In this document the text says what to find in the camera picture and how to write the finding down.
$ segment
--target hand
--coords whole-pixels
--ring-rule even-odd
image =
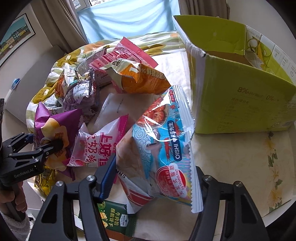
[[[11,202],[15,199],[16,209],[17,211],[22,211],[23,213],[28,209],[26,197],[24,194],[24,190],[22,188],[23,182],[17,184],[20,191],[15,198],[15,194],[13,191],[4,191],[0,190],[0,211],[5,215],[10,215],[9,210],[7,209],[5,203]]]

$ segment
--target pink snack bag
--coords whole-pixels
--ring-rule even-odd
[[[121,116],[93,135],[89,134],[83,123],[67,166],[100,167],[105,165],[111,154],[116,152],[117,143],[126,133],[127,119],[128,115]]]
[[[107,75],[106,71],[101,70],[100,68],[119,58],[143,63],[152,68],[155,68],[158,65],[158,63],[149,54],[146,54],[138,46],[133,44],[127,38],[123,37],[123,39],[115,46],[112,52],[97,58],[89,64],[90,67],[95,69],[95,79],[99,87],[107,85],[112,81],[111,77]]]

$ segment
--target orange snack bag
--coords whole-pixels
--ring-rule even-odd
[[[163,73],[127,59],[119,58],[101,69],[113,79],[120,92],[162,94],[171,86]]]

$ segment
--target sleeve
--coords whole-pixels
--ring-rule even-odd
[[[0,213],[2,214],[3,219],[5,220],[6,224],[13,232],[15,237],[19,241],[25,241],[30,231],[30,222],[28,216],[26,215],[26,218],[22,222],[17,222],[16,220],[6,216],[2,212]]]

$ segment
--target screw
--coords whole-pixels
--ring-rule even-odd
[[[57,181],[57,182],[56,182],[56,186],[57,186],[57,187],[61,187],[61,186],[63,186],[63,184],[64,184],[63,181]]]
[[[236,181],[234,184],[239,188],[244,185],[241,181]]]
[[[91,181],[93,181],[93,180],[95,179],[95,176],[94,176],[94,175],[89,175],[89,176],[86,177],[86,179],[87,179],[89,182],[91,182]]]
[[[210,182],[211,180],[213,180],[213,177],[210,175],[204,175],[204,179],[208,182]]]

